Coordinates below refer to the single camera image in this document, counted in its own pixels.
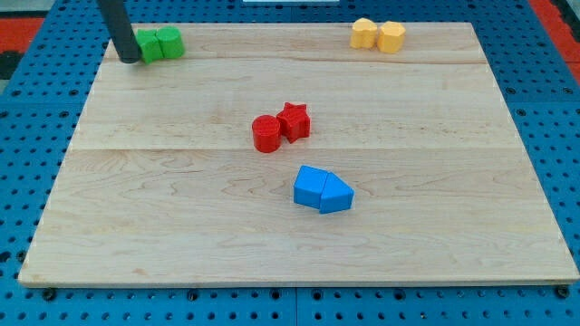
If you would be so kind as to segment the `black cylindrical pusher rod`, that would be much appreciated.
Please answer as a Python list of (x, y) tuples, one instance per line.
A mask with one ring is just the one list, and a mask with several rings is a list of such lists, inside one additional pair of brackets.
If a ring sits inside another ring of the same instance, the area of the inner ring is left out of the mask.
[(97, 0), (101, 16), (123, 63), (136, 63), (141, 50), (131, 26), (131, 20), (122, 0)]

